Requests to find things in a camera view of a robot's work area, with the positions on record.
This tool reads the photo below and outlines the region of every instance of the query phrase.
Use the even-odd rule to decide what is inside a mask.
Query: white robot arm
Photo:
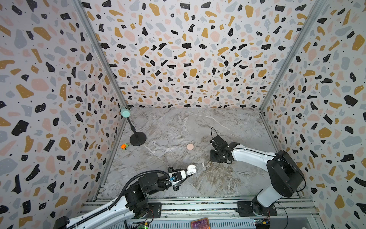
[[[242,161],[269,173],[271,184],[252,200],[247,209],[248,216],[252,213],[263,215],[280,198],[291,197],[294,192],[299,192],[296,189],[305,181],[303,173],[285,151],[271,153],[251,149],[236,142],[227,144],[219,135],[210,140],[210,143],[215,148],[210,153],[212,162],[231,164],[234,160]]]
[[[194,173],[196,173],[195,165],[189,165],[185,170],[169,167],[168,173],[160,170],[140,173],[131,178],[120,195],[111,202],[72,219],[63,216],[56,220],[53,229],[105,229],[122,221],[125,222],[126,227],[126,220],[142,218],[145,215],[151,218],[154,214],[150,211],[153,204],[148,203],[147,194],[164,191],[169,187],[177,191],[179,186]]]

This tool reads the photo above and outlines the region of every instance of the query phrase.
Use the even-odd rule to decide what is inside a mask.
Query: patterned wall
[[[265,109],[327,228],[365,228],[366,2],[330,1]]]
[[[130,107],[257,107],[310,0],[84,0]]]
[[[53,228],[96,191],[119,102],[70,1],[0,18],[0,228]]]

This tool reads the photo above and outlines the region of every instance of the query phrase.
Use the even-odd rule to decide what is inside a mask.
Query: white object
[[[188,149],[188,150],[193,150],[193,148],[194,148],[194,145],[193,145],[193,144],[189,143],[189,144],[187,145],[187,149]]]

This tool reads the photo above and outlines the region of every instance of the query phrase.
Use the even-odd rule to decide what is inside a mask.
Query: marble floor
[[[107,177],[103,198],[118,196],[124,184],[134,175],[152,169],[167,171],[197,166],[197,173],[174,192],[172,188],[154,196],[223,196],[255,195],[269,182],[264,170],[234,161],[213,163],[211,127],[227,142],[241,143],[250,148],[275,152],[268,133],[252,108],[132,108],[130,119],[137,131],[147,136],[145,144],[127,150],[118,147]],[[127,124],[119,145],[129,144],[132,131]],[[189,151],[187,144],[194,149]]]

